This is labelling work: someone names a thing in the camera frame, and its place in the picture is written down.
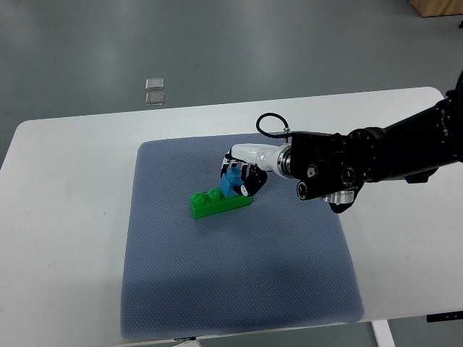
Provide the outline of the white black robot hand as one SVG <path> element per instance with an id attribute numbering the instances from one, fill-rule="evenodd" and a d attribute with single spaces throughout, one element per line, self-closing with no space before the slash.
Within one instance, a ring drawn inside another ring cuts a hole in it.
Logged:
<path id="1" fill-rule="evenodd" d="M 268 172 L 274 172 L 284 179 L 293 179 L 290 169 L 291 145 L 236 144 L 225 154 L 221 164 L 220 177 L 240 163 L 241 184 L 231 189 L 234 194 L 254 196 L 266 183 Z"/>

